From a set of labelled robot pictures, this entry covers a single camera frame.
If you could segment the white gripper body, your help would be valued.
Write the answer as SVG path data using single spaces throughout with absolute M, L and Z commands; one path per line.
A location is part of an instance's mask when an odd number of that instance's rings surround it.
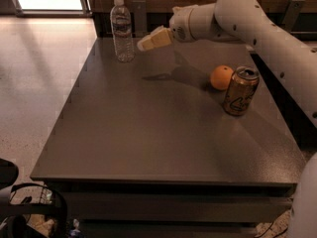
M 196 5 L 185 6 L 173 14 L 169 20 L 169 28 L 172 31 L 173 37 L 179 42 L 189 43 L 194 42 L 195 37 L 191 31 L 191 14 L 196 8 Z

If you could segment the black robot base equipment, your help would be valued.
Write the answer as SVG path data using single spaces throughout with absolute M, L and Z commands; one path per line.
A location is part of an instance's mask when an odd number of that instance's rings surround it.
M 18 167 L 0 159 L 1 238 L 66 238 L 67 205 L 45 185 L 15 184 Z

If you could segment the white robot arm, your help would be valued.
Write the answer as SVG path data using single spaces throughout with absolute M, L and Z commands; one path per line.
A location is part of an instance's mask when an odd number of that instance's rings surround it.
M 158 27 L 137 43 L 140 51 L 173 41 L 240 41 L 252 47 L 286 94 L 317 127 L 317 53 L 265 14 L 257 0 L 217 0 L 213 4 L 175 7 L 169 26 Z

